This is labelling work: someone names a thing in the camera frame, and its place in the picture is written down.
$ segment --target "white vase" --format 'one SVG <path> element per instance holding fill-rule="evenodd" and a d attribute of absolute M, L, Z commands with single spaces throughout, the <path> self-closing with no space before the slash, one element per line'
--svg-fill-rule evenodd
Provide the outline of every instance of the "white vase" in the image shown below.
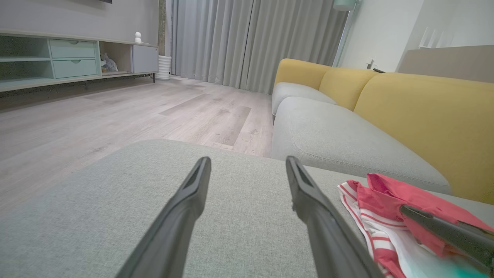
<path fill-rule="evenodd" d="M 169 56 L 158 56 L 158 73 L 156 74 L 156 79 L 168 80 L 170 79 L 170 65 L 171 57 Z"/>

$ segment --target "white wall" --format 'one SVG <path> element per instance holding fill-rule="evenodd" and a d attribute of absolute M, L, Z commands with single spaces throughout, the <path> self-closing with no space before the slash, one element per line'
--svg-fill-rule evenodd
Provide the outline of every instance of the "white wall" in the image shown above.
<path fill-rule="evenodd" d="M 451 46 L 494 45 L 494 0 L 461 0 L 449 32 L 454 34 Z"/>
<path fill-rule="evenodd" d="M 340 67 L 366 68 L 376 57 L 378 69 L 394 72 L 424 0 L 362 0 Z"/>
<path fill-rule="evenodd" d="M 0 29 L 158 44 L 158 0 L 0 0 Z"/>
<path fill-rule="evenodd" d="M 418 49 L 427 27 L 429 27 L 429 30 L 437 30 L 439 34 L 449 31 L 451 18 L 456 11 L 458 3 L 459 0 L 424 0 L 412 33 L 405 45 L 400 63 L 408 50 Z"/>

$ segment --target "tv stand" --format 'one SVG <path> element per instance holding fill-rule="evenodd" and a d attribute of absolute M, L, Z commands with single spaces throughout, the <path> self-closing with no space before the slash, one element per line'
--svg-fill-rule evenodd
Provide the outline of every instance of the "tv stand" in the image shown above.
<path fill-rule="evenodd" d="M 117 72 L 102 72 L 104 53 Z M 0 29 L 0 92 L 157 72 L 157 46 Z"/>

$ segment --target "door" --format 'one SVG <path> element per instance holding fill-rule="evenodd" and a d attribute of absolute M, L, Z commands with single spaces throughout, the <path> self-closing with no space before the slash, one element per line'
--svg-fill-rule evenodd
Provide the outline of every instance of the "door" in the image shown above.
<path fill-rule="evenodd" d="M 158 48 L 152 46 L 132 46 L 133 72 L 158 72 Z"/>

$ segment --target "gray sofa seat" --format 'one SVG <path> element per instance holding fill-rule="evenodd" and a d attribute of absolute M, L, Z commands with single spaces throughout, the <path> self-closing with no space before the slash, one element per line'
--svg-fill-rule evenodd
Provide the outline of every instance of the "gray sofa seat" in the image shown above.
<path fill-rule="evenodd" d="M 316 277 L 285 162 L 170 140 L 127 146 L 0 216 L 0 277 L 113 278 L 196 160 L 211 157 L 183 277 Z M 336 186 L 366 179 L 306 167 L 352 231 Z M 494 225 L 494 206 L 433 193 Z"/>
<path fill-rule="evenodd" d="M 283 101 L 283 99 L 289 96 L 300 96 L 318 101 L 324 101 L 331 104 L 336 104 L 336 102 L 333 99 L 331 99 L 329 96 L 309 86 L 295 84 L 295 83 L 288 83 L 288 82 L 279 82 L 273 88 L 273 97 L 272 97 L 273 115 L 276 116 L 276 111 L 278 110 L 278 106 Z"/>
<path fill-rule="evenodd" d="M 365 177 L 381 173 L 422 189 L 451 194 L 446 179 L 403 144 L 338 105 L 288 97 L 278 107 L 271 157 Z"/>

